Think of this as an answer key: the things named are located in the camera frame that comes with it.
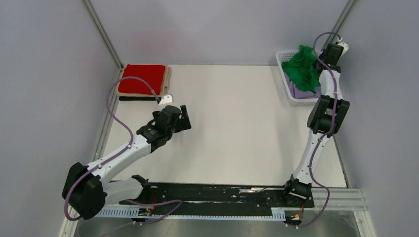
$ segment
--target green cloth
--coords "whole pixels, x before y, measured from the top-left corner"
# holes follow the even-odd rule
[[[319,74],[313,68],[313,62],[317,59],[312,51],[313,48],[300,45],[300,51],[281,66],[298,89],[316,93],[316,87],[320,86],[320,83]]]

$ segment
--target red cloth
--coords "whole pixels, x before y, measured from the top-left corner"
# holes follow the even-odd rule
[[[160,95],[162,83],[165,75],[166,66],[164,65],[130,65],[124,69],[122,77],[139,77],[150,84],[157,95]],[[141,81],[135,79],[123,80],[119,83],[120,93],[132,93],[151,95],[150,89]]]

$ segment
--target wire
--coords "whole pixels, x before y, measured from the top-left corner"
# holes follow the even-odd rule
[[[157,94],[155,93],[155,91],[153,90],[153,88],[143,79],[138,78],[138,77],[124,77],[121,78],[120,80],[116,81],[111,88],[109,89],[108,92],[108,96],[106,97],[106,110],[108,111],[108,113],[111,115],[111,117],[116,120],[120,125],[122,125],[129,133],[129,142],[128,145],[126,147],[124,147],[122,150],[120,150],[118,153],[116,153],[115,155],[111,156],[109,159],[104,160],[103,162],[101,162],[100,164],[98,164],[97,166],[93,167],[91,170],[87,171],[86,173],[84,173],[82,176],[80,176],[80,178],[78,178],[74,184],[71,186],[70,190],[68,191],[66,198],[65,198],[65,202],[64,202],[64,215],[65,217],[69,220],[69,221],[77,221],[81,218],[81,216],[78,217],[71,217],[70,214],[68,213],[68,205],[69,205],[69,201],[70,201],[70,196],[73,193],[74,189],[77,187],[77,185],[80,183],[80,181],[82,179],[84,179],[86,176],[88,176],[89,174],[91,174],[92,172],[94,172],[95,170],[97,170],[101,165],[105,165],[106,163],[114,160],[115,158],[117,158],[118,156],[120,156],[122,153],[124,153],[126,150],[129,149],[129,147],[132,145],[132,142],[134,141],[134,134],[131,131],[131,129],[125,124],[123,123],[121,120],[119,120],[115,114],[112,112],[110,105],[109,105],[109,97],[111,96],[114,87],[121,81],[123,80],[127,80],[127,79],[135,79],[135,80],[139,80],[142,83],[144,83],[151,91],[151,93],[154,95],[154,98],[156,98],[156,101],[159,101],[159,97],[157,96]]]
[[[133,201],[133,200],[130,200],[130,199],[128,199],[126,201],[128,201],[132,204],[135,204],[135,205],[139,205],[139,206],[150,206],[150,204],[139,203],[139,202],[136,202],[136,201]],[[166,215],[164,215],[164,216],[162,216],[158,219],[155,219],[155,220],[152,220],[152,221],[149,221],[149,222],[128,222],[128,223],[125,223],[125,224],[122,224],[120,226],[115,227],[114,229],[104,233],[103,235],[101,235],[99,237],[105,237],[105,236],[109,235],[110,233],[115,232],[115,231],[117,231],[117,230],[119,230],[123,227],[126,227],[126,226],[132,226],[132,225],[142,226],[142,225],[148,225],[148,224],[153,224],[153,223],[159,222],[159,221],[165,219],[170,214],[172,214],[176,209],[178,209],[180,207],[180,205],[182,204],[182,200],[176,199],[176,200],[170,200],[170,201],[165,201],[165,202],[152,204],[153,209],[154,209],[156,206],[164,206],[164,205],[168,205],[168,204],[172,204],[172,203],[176,203],[176,202],[178,202],[179,204],[177,206],[175,206],[171,211],[169,211]]]
[[[263,190],[269,189],[269,188],[279,188],[279,187],[277,185],[271,185],[271,186],[268,186],[268,187],[265,187],[265,188],[261,189],[259,192],[262,192]]]
[[[316,147],[314,147],[313,153],[311,154],[310,164],[309,164],[308,170],[309,170],[310,177],[313,180],[313,182],[315,184],[317,184],[318,186],[326,189],[326,191],[327,191],[327,197],[326,197],[325,204],[323,205],[323,207],[320,210],[319,214],[312,221],[310,221],[309,223],[304,224],[304,225],[299,225],[298,228],[305,228],[305,227],[309,227],[309,226],[313,225],[320,218],[320,216],[323,214],[323,212],[325,211],[326,206],[329,203],[329,199],[330,199],[330,190],[329,190],[329,188],[326,187],[326,186],[324,186],[324,185],[322,185],[322,184],[320,184],[319,182],[317,182],[317,180],[314,178],[313,170],[311,168],[311,166],[313,164],[314,155],[316,154],[316,151],[319,148],[322,139],[325,136],[327,136],[327,135],[329,135],[329,134],[331,134],[333,132],[334,125],[335,125],[335,118],[336,118],[336,113],[335,113],[336,112],[336,107],[337,107],[337,82],[336,82],[336,78],[335,78],[332,70],[328,67],[328,65],[326,63],[324,63],[322,60],[320,60],[319,56],[316,53],[316,43],[317,43],[317,40],[320,37],[324,36],[324,35],[335,35],[335,36],[338,36],[339,39],[341,39],[342,37],[338,33],[335,33],[335,32],[324,32],[324,33],[320,34],[319,36],[317,36],[317,38],[314,40],[314,45],[313,45],[313,53],[314,53],[314,56],[316,56],[317,60],[329,71],[330,75],[332,76],[333,82],[335,84],[335,89],[334,89],[335,101],[333,103],[333,109],[332,109],[332,123],[331,123],[332,125],[331,125],[329,131],[327,133],[323,134],[319,138],[319,141],[317,142]]]
[[[135,204],[135,205],[140,205],[140,206],[150,206],[150,204],[143,204],[143,203],[139,203],[139,202],[136,202],[136,201],[133,201],[133,200],[130,200],[130,199],[128,199],[128,200],[126,200],[127,202],[130,202],[130,203],[132,203],[132,204]],[[180,200],[180,199],[176,199],[176,200],[170,200],[170,201],[165,201],[165,202],[160,202],[160,203],[155,203],[155,204],[153,204],[153,206],[164,206],[164,205],[168,205],[168,204],[172,204],[172,203],[176,203],[176,202],[178,202],[179,204],[178,205],[176,205],[172,210],[170,210],[168,213],[166,213],[164,216],[162,216],[162,217],[160,217],[160,218],[158,218],[158,219],[155,219],[155,220],[152,220],[152,221],[148,221],[148,222],[140,222],[140,225],[148,225],[148,224],[153,224],[153,223],[156,223],[156,222],[159,222],[159,221],[161,221],[161,220],[163,220],[163,219],[165,219],[167,216],[169,216],[170,214],[172,214],[174,211],[176,211],[176,209],[178,209],[179,207],[180,207],[180,205],[182,204],[182,200]]]
[[[298,214],[301,216],[300,219],[302,219],[304,217],[304,203],[302,203],[302,207],[301,207],[301,212],[299,212]]]
[[[153,204],[156,204],[156,196],[153,194],[151,195],[151,197],[153,198]],[[153,206],[153,209],[151,210],[152,212],[156,210],[156,206]]]

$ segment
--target white basket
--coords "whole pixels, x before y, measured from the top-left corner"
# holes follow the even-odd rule
[[[276,53],[276,61],[278,62],[279,72],[282,77],[282,82],[284,83],[284,88],[287,94],[288,101],[291,106],[301,106],[301,105],[314,105],[316,104],[318,98],[312,99],[295,99],[288,88],[287,80],[285,79],[284,71],[282,70],[281,64],[282,62],[288,62],[294,55],[299,52],[299,49],[294,50],[283,50],[278,51]],[[320,50],[316,50],[317,55],[320,55],[322,52]]]

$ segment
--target gray wall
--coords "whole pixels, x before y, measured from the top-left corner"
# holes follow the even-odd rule
[[[330,31],[347,0],[91,2],[124,63],[276,65],[275,52]]]
[[[0,236],[54,237],[116,67],[80,0],[0,3]]]
[[[419,1],[360,0],[341,34],[351,102],[337,143],[379,237],[418,236]]]

